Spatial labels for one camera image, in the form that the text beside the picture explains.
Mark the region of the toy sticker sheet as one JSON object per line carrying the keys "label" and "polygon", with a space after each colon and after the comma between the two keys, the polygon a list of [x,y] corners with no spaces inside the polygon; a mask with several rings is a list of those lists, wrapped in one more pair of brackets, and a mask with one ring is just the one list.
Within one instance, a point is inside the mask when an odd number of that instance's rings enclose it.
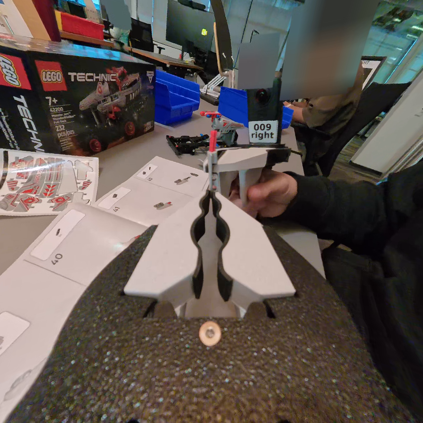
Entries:
{"label": "toy sticker sheet", "polygon": [[96,200],[96,157],[0,150],[1,216],[56,215]]}

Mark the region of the black mesh chair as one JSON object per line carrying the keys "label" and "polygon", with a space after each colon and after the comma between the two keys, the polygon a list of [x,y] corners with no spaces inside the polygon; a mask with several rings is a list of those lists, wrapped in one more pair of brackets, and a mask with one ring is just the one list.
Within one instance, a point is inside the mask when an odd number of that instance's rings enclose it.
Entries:
{"label": "black mesh chair", "polygon": [[330,135],[320,129],[306,129],[310,141],[303,162],[306,176],[328,177],[337,157],[348,142],[382,112],[388,112],[399,100],[411,82],[382,84],[373,82],[362,93],[357,109],[348,123]]}

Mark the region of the person's right hand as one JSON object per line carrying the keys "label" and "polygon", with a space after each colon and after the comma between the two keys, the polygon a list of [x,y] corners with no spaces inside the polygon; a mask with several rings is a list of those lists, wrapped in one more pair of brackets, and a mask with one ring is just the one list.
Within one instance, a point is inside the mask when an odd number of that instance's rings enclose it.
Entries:
{"label": "person's right hand", "polygon": [[280,216],[297,195],[297,181],[287,173],[263,169],[258,182],[249,187],[247,202],[242,204],[240,182],[234,180],[229,200],[252,218]]}

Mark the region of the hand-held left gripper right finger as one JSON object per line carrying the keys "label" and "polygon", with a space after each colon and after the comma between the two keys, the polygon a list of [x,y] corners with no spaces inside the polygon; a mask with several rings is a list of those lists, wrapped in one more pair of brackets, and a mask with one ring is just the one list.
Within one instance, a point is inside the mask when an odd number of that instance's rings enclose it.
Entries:
{"label": "hand-held left gripper right finger", "polygon": [[220,297],[243,318],[253,303],[294,297],[296,289],[264,226],[214,193],[215,233],[221,242],[216,259]]}

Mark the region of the curved black wooden board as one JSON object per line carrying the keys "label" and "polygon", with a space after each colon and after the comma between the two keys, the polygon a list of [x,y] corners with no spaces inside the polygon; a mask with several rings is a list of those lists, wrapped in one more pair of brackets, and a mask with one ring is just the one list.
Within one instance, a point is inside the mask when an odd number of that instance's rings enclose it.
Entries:
{"label": "curved black wooden board", "polygon": [[219,74],[229,76],[234,69],[230,32],[221,0],[211,0],[214,13],[214,42]]}

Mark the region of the cardboard box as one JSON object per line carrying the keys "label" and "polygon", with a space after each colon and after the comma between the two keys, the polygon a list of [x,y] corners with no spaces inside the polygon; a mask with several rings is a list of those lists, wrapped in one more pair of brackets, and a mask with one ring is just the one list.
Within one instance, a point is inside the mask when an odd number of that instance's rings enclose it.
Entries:
{"label": "cardboard box", "polygon": [[2,0],[1,37],[61,41],[53,1]]}

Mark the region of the white laptop stand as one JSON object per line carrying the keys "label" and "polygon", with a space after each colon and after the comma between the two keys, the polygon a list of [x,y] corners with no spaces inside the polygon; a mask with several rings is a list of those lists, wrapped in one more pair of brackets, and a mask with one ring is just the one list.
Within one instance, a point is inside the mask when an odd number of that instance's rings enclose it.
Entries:
{"label": "white laptop stand", "polygon": [[208,83],[200,87],[200,93],[210,95],[210,96],[219,96],[220,88],[224,81],[227,79],[226,75],[216,75]]}

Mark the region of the black framed picture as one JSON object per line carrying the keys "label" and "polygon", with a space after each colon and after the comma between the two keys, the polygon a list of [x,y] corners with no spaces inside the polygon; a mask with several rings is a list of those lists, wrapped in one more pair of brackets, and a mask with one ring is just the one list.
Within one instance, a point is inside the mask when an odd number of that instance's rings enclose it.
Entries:
{"label": "black framed picture", "polygon": [[363,84],[364,91],[373,81],[379,69],[386,61],[387,56],[362,56],[361,62],[363,67]]}

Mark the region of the grey toy piece red axle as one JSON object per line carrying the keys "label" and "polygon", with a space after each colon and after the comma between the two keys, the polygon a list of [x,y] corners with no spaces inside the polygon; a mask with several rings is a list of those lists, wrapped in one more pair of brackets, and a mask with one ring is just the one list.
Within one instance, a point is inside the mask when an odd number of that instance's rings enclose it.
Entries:
{"label": "grey toy piece red axle", "polygon": [[217,130],[211,130],[209,136],[209,150],[207,159],[203,163],[204,172],[209,175],[209,191],[219,192],[219,173],[216,170],[218,164],[217,154]]}

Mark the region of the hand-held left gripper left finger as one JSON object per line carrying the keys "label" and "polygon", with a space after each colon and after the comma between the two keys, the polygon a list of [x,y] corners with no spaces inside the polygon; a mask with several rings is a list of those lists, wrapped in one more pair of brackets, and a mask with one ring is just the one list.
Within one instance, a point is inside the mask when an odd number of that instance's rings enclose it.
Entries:
{"label": "hand-held left gripper left finger", "polygon": [[186,317],[187,303],[199,299],[203,288],[199,240],[206,233],[209,204],[210,193],[204,191],[157,226],[124,287],[125,295],[167,301],[178,317]]}

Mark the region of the open instruction booklet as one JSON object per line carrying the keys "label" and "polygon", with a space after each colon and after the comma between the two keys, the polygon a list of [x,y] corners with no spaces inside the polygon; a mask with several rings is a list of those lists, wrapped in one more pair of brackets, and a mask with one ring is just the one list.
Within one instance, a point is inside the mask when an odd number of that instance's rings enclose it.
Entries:
{"label": "open instruction booklet", "polygon": [[84,290],[137,236],[197,198],[202,168],[159,156],[94,205],[71,205],[1,275],[1,422],[45,365]]}

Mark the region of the half-built toy vehicle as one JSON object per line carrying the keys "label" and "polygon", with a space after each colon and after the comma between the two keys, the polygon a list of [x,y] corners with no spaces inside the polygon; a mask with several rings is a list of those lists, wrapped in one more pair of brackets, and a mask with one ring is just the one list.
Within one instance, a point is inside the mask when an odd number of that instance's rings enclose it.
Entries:
{"label": "half-built toy vehicle", "polygon": [[[217,148],[232,148],[237,146],[237,130],[245,126],[228,118],[219,112],[201,111],[200,115],[211,119],[212,129],[217,131]],[[182,154],[194,155],[198,149],[209,147],[209,135],[199,136],[166,136],[168,145],[177,156]]]}

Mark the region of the wooden office desk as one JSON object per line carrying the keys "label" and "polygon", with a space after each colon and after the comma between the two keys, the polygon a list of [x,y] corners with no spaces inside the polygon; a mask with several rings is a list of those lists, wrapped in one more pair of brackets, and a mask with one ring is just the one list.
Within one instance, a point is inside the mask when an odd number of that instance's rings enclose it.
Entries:
{"label": "wooden office desk", "polygon": [[173,66],[178,68],[187,68],[194,71],[203,71],[204,69],[201,66],[196,65],[193,61],[185,61],[182,59],[172,58],[167,55],[149,52],[145,50],[135,49],[133,47],[125,46],[124,50],[127,53],[134,54],[136,56],[140,56],[145,61],[152,61],[153,63],[161,63],[166,66]]}

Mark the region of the black toy set box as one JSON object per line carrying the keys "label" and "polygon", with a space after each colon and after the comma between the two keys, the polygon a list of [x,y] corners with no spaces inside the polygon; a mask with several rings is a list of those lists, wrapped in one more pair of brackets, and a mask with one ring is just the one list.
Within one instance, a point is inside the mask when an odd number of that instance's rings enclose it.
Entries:
{"label": "black toy set box", "polygon": [[154,130],[153,64],[17,36],[0,60],[2,149],[92,156]]}

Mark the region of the blue plastic bin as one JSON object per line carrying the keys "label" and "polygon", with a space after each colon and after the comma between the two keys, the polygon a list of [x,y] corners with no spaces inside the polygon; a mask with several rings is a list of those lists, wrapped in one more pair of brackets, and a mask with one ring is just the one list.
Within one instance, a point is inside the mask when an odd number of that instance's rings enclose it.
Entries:
{"label": "blue plastic bin", "polygon": [[170,125],[190,119],[200,105],[200,86],[170,73],[156,70],[155,122]]}
{"label": "blue plastic bin", "polygon": [[279,101],[279,83],[271,88],[239,90],[222,87],[218,112],[237,123],[248,126],[250,122],[278,121],[281,129],[292,122],[293,110]]}

